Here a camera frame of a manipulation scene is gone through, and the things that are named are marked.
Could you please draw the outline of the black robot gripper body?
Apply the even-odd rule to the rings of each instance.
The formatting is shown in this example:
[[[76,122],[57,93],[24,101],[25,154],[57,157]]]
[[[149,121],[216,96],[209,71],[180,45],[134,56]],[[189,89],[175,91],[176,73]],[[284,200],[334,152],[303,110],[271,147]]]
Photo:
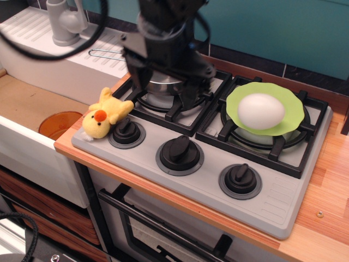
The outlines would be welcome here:
[[[216,75],[214,66],[198,52],[210,42],[210,28],[200,13],[176,22],[168,31],[161,29],[161,25],[139,15],[138,31],[120,37],[124,58],[138,58],[153,73],[157,71],[180,81],[189,77],[211,79]]]

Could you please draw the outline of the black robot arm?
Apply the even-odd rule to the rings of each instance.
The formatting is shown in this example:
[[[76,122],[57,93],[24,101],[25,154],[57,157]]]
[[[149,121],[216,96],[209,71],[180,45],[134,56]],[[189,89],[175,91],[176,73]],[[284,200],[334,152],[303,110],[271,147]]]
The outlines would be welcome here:
[[[210,90],[216,69],[199,53],[210,29],[198,12],[207,1],[139,1],[136,33],[121,37],[123,56],[134,84],[145,90],[154,72],[183,83],[176,91],[183,109],[194,107]]]

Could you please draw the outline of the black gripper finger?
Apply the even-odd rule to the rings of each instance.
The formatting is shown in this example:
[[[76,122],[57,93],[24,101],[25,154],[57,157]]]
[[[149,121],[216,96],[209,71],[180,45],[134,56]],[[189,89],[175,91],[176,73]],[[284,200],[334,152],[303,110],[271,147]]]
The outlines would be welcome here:
[[[194,107],[198,98],[210,92],[210,78],[189,77],[184,81],[181,101],[184,110]]]
[[[153,71],[148,67],[146,62],[138,58],[126,57],[125,60],[134,84],[145,90],[153,76]]]

